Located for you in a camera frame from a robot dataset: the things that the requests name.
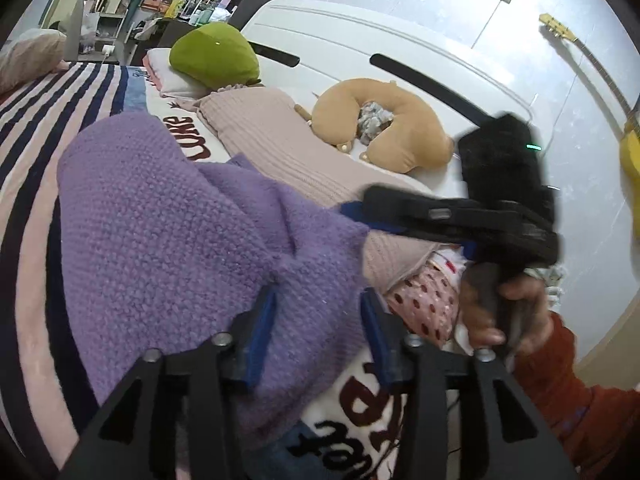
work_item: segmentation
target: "white headboard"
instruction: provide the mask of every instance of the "white headboard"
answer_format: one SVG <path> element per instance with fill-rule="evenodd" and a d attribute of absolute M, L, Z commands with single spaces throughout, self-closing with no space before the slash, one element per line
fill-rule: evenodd
<path fill-rule="evenodd" d="M 371 57 L 382 54 L 427 75 L 491 116 L 507 111 L 521 117 L 534 127 L 543 150 L 551 140 L 552 127 L 542 105 L 533 95 L 525 99 L 511 91 L 511 74 L 468 47 L 414 23 L 329 2 L 272 0 L 255 13 L 242 34 L 251 42 L 300 58 L 292 67 L 258 55 L 260 78 L 267 86 L 320 95 L 345 79 L 394 80 L 427 101 L 451 137 L 475 127 L 433 95 L 373 66 Z M 361 150 L 355 148 L 352 156 L 357 158 Z M 446 171 L 415 170 L 411 176 L 439 196 L 466 195 L 457 159 Z"/>

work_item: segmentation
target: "guitar neck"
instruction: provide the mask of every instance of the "guitar neck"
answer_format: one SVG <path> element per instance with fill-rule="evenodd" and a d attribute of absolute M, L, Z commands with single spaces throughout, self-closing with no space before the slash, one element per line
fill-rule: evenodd
<path fill-rule="evenodd" d="M 591 61 L 591 64 L 602 76 L 605 83 L 607 83 L 607 86 L 620 103 L 620 106 L 625 113 L 625 117 L 627 119 L 631 119 L 634 111 L 631 109 L 631 106 L 629 106 L 629 103 L 626 101 L 625 97 L 622 95 L 622 92 L 618 88 L 618 85 L 615 84 L 609 73 L 604 69 L 604 67 L 600 64 L 596 57 L 591 53 L 591 50 L 589 50 L 583 42 L 576 38 L 574 44 L 580 49 L 580 51 L 586 56 L 586 58 Z"/>

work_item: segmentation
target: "yellow guitar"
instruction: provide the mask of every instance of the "yellow guitar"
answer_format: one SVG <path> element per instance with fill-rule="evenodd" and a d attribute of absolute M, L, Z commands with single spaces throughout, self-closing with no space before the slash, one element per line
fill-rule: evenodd
<path fill-rule="evenodd" d="M 604 70 L 604 67 L 595 58 L 591 51 L 574 33 L 569 30 L 569 28 L 565 27 L 550 14 L 540 14 L 540 22 L 544 23 L 546 28 L 548 28 L 556 38 L 563 38 L 564 40 L 571 41 L 580 49 L 607 83 L 607 86 L 613 95 L 615 95 L 623 112 L 625 113 L 625 136 L 620 141 L 620 164 L 625 170 L 626 176 L 629 177 L 633 187 L 634 203 L 632 213 L 634 216 L 634 235 L 636 238 L 640 238 L 640 126 L 638 126 L 638 120 L 636 120 L 636 112 L 640 105 L 640 98 L 638 98 L 636 106 L 631 109 L 631 106 L 629 106 L 629 103 L 626 101 L 622 92 L 620 92 L 620 89 L 615 84 L 609 73 Z"/>

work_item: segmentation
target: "knitted purple blanket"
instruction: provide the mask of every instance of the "knitted purple blanket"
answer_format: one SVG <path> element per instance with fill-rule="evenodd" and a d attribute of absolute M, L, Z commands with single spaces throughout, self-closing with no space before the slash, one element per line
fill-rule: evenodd
<path fill-rule="evenodd" d="M 245 447 L 293 426 L 364 345 L 367 228 L 247 162 L 193 163 L 157 118 L 121 114 L 60 159 L 69 321 L 98 402 L 145 349 L 191 349 L 277 283 L 260 385 L 238 402 Z"/>

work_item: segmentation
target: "bed headboard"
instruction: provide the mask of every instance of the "bed headboard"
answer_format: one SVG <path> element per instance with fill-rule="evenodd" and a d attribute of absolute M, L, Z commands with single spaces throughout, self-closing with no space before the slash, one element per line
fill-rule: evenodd
<path fill-rule="evenodd" d="M 551 140 L 548 115 L 533 92 L 516 94 L 506 70 L 414 23 L 329 2 L 272 0 L 242 34 L 254 44 L 268 86 L 321 94 L 350 78 L 395 80 L 427 101 L 453 138 L 487 115 L 508 111 L 533 126 L 543 150 Z M 454 160 L 443 173 L 416 170 L 411 176 L 438 195 L 464 196 L 459 172 Z"/>

